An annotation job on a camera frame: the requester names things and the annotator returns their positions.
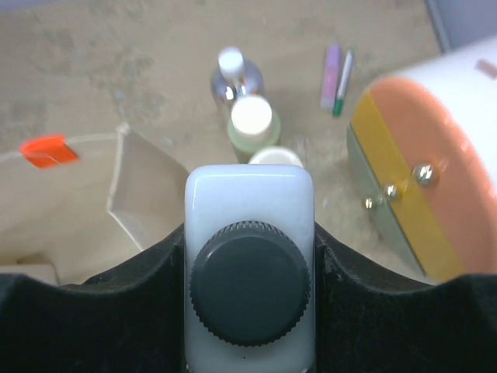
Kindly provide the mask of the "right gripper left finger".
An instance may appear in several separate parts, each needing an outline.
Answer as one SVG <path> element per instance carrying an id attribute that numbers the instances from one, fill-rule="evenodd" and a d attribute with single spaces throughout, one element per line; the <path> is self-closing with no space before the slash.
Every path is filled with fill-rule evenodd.
<path id="1" fill-rule="evenodd" d="M 181 372 L 183 230 L 82 284 L 1 277 L 3 372 Z"/>

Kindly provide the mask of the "beige canvas tote bag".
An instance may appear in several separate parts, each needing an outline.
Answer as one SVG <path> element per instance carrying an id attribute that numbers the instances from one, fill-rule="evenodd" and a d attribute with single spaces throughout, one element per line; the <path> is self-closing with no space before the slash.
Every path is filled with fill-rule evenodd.
<path id="1" fill-rule="evenodd" d="M 50 263 L 80 284 L 180 225 L 187 177 L 127 124 L 27 141 L 1 156 L 1 265 Z"/>

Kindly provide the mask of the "cream jar round lid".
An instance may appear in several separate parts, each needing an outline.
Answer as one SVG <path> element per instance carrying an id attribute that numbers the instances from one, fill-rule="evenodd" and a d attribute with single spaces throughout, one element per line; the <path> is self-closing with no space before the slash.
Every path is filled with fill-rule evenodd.
<path id="1" fill-rule="evenodd" d="M 291 149 L 283 146 L 269 146 L 256 152 L 248 161 L 249 164 L 292 165 L 304 168 L 300 157 Z"/>

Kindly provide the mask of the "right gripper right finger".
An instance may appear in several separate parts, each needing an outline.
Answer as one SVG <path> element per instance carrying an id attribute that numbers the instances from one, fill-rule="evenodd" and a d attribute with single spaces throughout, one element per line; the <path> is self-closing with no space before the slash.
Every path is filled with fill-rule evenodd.
<path id="1" fill-rule="evenodd" d="M 318 371 L 496 370 L 495 276 L 424 284 L 315 232 Z"/>

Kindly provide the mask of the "white bottle black cap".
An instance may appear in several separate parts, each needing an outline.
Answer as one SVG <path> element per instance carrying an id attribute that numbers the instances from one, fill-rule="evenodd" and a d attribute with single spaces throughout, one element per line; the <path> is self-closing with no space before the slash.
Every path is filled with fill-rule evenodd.
<path id="1" fill-rule="evenodd" d="M 315 367 L 314 186 L 298 166 L 213 165 L 185 189 L 191 372 Z"/>
<path id="2" fill-rule="evenodd" d="M 46 284 L 59 285 L 55 267 L 50 263 L 1 265 L 0 271 L 1 274 L 22 274 Z"/>

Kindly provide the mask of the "clear bottle white cap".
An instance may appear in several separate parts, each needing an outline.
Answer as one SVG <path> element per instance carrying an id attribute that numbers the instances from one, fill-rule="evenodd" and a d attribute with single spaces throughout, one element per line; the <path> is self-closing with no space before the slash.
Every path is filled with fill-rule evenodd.
<path id="1" fill-rule="evenodd" d="M 265 95 L 261 71 L 237 47 L 226 47 L 220 51 L 217 68 L 210 78 L 210 90 L 223 130 L 231 119 L 231 109 L 239 97 Z"/>

